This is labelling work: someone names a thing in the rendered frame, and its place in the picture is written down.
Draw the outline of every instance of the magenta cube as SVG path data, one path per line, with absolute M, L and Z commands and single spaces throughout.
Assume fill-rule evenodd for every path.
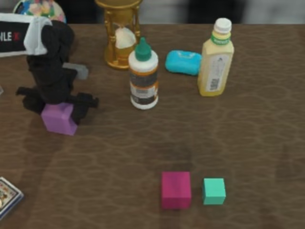
M 162 172 L 162 208 L 186 209 L 192 201 L 190 172 Z
M 72 104 L 47 104 L 41 113 L 41 117 L 48 131 L 63 135 L 74 135 L 77 125 L 71 119 L 72 111 Z

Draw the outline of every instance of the green cap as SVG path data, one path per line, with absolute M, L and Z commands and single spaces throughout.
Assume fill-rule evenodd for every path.
M 152 56 L 152 48 L 144 37 L 140 38 L 139 44 L 135 47 L 135 58 L 138 61 L 147 61 Z

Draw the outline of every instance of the table surface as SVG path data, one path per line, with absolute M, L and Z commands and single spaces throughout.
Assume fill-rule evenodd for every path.
M 236 53 L 223 95 L 203 98 L 196 78 L 166 72 L 172 49 L 201 52 L 212 25 L 147 25 L 160 56 L 160 100 L 130 103 L 127 72 L 108 68 L 101 25 L 72 25 L 71 57 L 90 69 L 91 92 L 76 136 L 48 133 L 22 107 L 32 86 L 24 56 L 0 60 L 0 175 L 25 193 L 1 229 L 305 228 L 305 26 L 234 25 Z M 165 170 L 191 172 L 190 209 L 160 209 Z M 222 206 L 203 206 L 204 177 L 224 177 Z

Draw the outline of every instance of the hourglass top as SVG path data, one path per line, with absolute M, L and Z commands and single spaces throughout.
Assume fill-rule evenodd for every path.
M 103 8 L 125 9 L 139 5 L 143 0 L 95 0 L 96 4 Z

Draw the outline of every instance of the yellow bottle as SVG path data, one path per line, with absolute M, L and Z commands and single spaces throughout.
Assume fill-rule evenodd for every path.
M 234 53 L 231 42 L 232 23 L 219 18 L 212 36 L 203 44 L 202 60 L 198 75 L 201 96 L 217 96 L 224 92 Z

